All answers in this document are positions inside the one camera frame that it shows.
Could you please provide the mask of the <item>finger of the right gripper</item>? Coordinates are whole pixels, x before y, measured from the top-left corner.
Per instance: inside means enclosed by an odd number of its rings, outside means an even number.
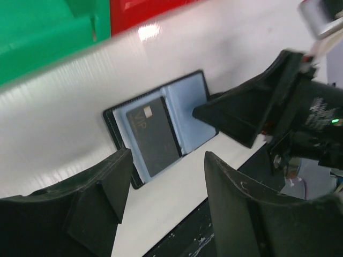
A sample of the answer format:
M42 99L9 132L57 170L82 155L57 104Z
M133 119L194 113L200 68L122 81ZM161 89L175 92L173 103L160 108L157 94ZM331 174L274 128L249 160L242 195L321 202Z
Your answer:
M194 108L193 116L251 148L272 109L285 103L303 55L281 51L263 73Z

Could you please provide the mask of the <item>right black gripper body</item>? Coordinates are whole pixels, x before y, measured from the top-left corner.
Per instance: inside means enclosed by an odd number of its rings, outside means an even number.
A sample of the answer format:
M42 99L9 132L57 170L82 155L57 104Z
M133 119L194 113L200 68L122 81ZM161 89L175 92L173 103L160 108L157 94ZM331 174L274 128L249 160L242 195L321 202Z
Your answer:
M274 171L288 170L293 157L342 169L342 89L314 81L314 72L294 64L271 65L264 72L272 87L264 132L271 136Z

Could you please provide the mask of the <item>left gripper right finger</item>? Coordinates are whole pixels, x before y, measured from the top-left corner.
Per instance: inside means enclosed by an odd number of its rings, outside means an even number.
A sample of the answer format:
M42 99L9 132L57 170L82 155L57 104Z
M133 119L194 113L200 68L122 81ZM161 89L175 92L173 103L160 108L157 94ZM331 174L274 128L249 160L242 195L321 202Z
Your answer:
M342 256L342 197L303 200L204 156L218 256Z

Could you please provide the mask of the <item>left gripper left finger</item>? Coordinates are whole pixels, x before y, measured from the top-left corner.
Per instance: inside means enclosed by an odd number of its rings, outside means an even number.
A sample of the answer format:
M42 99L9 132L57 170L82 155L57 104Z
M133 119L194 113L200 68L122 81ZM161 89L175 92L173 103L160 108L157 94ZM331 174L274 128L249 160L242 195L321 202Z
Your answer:
M1 199L1 256L111 256L133 171L129 149L68 179Z

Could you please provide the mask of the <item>black VIP credit card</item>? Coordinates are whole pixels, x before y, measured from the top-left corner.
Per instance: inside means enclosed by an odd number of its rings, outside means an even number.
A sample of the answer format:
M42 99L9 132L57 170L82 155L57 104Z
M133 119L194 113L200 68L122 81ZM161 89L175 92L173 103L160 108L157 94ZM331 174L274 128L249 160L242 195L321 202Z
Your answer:
M128 111L126 118L151 178L182 157L163 97Z

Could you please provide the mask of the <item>middle red plastic bin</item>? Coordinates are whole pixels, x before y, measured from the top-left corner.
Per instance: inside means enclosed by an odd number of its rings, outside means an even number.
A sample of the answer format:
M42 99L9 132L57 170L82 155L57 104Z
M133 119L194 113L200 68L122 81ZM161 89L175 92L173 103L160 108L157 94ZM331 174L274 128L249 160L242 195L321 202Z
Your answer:
M111 35L114 36L160 14L194 0L113 0L110 2Z

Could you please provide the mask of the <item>green plastic bin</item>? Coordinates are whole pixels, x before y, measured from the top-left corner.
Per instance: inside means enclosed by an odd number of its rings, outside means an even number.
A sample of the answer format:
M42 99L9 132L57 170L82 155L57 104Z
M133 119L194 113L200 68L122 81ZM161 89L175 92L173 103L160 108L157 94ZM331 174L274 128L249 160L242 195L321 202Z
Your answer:
M110 35L109 1L1 1L1 84Z

